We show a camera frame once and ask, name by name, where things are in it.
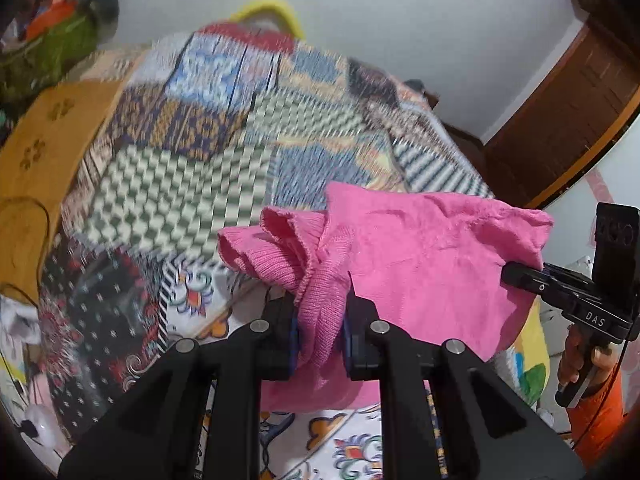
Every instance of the pink sweater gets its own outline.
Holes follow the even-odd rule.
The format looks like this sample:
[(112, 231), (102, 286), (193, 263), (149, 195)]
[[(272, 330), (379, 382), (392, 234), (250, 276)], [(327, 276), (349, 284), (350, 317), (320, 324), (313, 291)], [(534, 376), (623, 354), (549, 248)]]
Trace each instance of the pink sweater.
[(302, 350), (287, 383), (262, 385), (262, 408), (309, 412), (379, 401), (377, 383), (351, 382), (336, 343), (346, 294), (373, 300), (381, 319), (436, 344), (464, 341), (482, 359), (522, 329), (532, 294), (500, 284), (505, 262), (542, 268), (545, 212), (456, 193), (392, 193), (331, 182), (327, 211), (267, 207), (259, 226), (222, 229), (231, 268), (296, 295)]

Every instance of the patchwork quilt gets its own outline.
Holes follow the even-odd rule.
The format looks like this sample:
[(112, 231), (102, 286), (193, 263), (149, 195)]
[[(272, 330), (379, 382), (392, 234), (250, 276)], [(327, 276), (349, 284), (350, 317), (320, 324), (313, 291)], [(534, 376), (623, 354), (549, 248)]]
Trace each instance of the patchwork quilt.
[[(331, 180), (493, 196), (420, 95), (276, 32), (213, 24), (97, 54), (73, 78), (120, 87), (78, 157), (40, 283), (41, 364), (70, 444), (173, 341), (260, 316), (266, 286), (220, 262), (219, 229), (267, 205), (324, 208)], [(380, 418), (261, 413), (260, 477), (380, 480)]]

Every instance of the person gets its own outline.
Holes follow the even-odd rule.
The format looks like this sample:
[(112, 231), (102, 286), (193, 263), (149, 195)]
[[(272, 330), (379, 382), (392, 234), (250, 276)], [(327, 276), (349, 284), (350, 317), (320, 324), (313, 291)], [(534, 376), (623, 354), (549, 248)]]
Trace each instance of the person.
[[(584, 358), (578, 350), (582, 340), (583, 335), (580, 329), (576, 325), (572, 325), (564, 342), (564, 352), (562, 352), (558, 367), (558, 381), (562, 385), (569, 382), (575, 383), (578, 380), (580, 370), (584, 366)], [(609, 447), (624, 422), (621, 376), (620, 374), (617, 374), (615, 378), (612, 376), (612, 370), (615, 368), (617, 360), (618, 357), (611, 348), (594, 348), (591, 353), (591, 361), (598, 370), (578, 405), (575, 408), (567, 409), (572, 440), (576, 442), (596, 415), (600, 403), (609, 389), (610, 382), (615, 381), (598, 418), (575, 447), (575, 452), (580, 456), (587, 469)]]

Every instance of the black cable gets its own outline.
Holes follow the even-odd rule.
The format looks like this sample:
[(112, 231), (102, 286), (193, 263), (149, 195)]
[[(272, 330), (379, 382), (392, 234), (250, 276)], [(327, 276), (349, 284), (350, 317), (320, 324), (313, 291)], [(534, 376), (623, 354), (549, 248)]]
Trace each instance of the black cable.
[(618, 377), (618, 372), (620, 371), (620, 367), (622, 366), (622, 359), (624, 359), (625, 357), (626, 346), (628, 344), (629, 344), (629, 339), (625, 339), (625, 345), (622, 347), (622, 352), (620, 352), (620, 359), (618, 359), (618, 364), (616, 365), (616, 371), (613, 372), (613, 377), (611, 378), (611, 382), (607, 387), (607, 392), (604, 394), (604, 397), (600, 401), (600, 405), (598, 406), (598, 409), (596, 410), (595, 415), (593, 415), (593, 418), (591, 419), (591, 421), (589, 422), (585, 430), (582, 432), (581, 436), (578, 437), (578, 440), (576, 440), (574, 444), (571, 446), (571, 449), (575, 449), (578, 446), (578, 444), (580, 444), (580, 442), (583, 440), (585, 435), (589, 433), (589, 430), (596, 422), (598, 415), (600, 415), (600, 411), (602, 410), (602, 407), (604, 406), (605, 402), (607, 402), (607, 398), (609, 397), (609, 394), (611, 393), (613, 386), (616, 383), (616, 378)]
[[(36, 205), (38, 208), (42, 209), (42, 211), (44, 211), (44, 215), (46, 218), (46, 231), (45, 231), (45, 237), (44, 240), (42, 241), (42, 246), (40, 247), (40, 254), (38, 256), (38, 264), (36, 265), (36, 287), (38, 290), (40, 290), (40, 267), (42, 266), (42, 263), (44, 261), (44, 257), (47, 254), (47, 248), (49, 247), (49, 236), (50, 236), (50, 231), (51, 231), (51, 217), (49, 216), (49, 211), (47, 211), (46, 206), (37, 198), (34, 198), (33, 196), (14, 196), (14, 197), (10, 197), (10, 198), (2, 198), (0, 199), (0, 212), (2, 212), (3, 209), (7, 208), (7, 206), (12, 205), (12, 204), (19, 204), (19, 203), (32, 203), (34, 205)], [(18, 292), (25, 300), (28, 300), (29, 303), (31, 305), (33, 305), (34, 307), (38, 307), (38, 303), (36, 301), (33, 300), (33, 298), (30, 298), (30, 296), (24, 292), (19, 286), (14, 285), (13, 283), (9, 283), (9, 282), (0, 282), (0, 294), (2, 294), (2, 292), (7, 288), (12, 288), (14, 291)]]

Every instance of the paw print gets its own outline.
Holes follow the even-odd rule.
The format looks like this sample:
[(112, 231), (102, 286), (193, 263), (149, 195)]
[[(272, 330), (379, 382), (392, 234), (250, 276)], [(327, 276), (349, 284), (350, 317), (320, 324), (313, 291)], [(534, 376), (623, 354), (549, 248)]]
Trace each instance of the paw print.
[(20, 168), (27, 171), (32, 164), (38, 162), (42, 157), (42, 153), (47, 143), (43, 140), (37, 139), (33, 146), (24, 149), (22, 160), (20, 161)]
[(49, 121), (57, 121), (60, 117), (64, 117), (69, 113), (76, 103), (73, 99), (65, 98), (61, 103), (56, 103), (51, 111), (47, 114)]

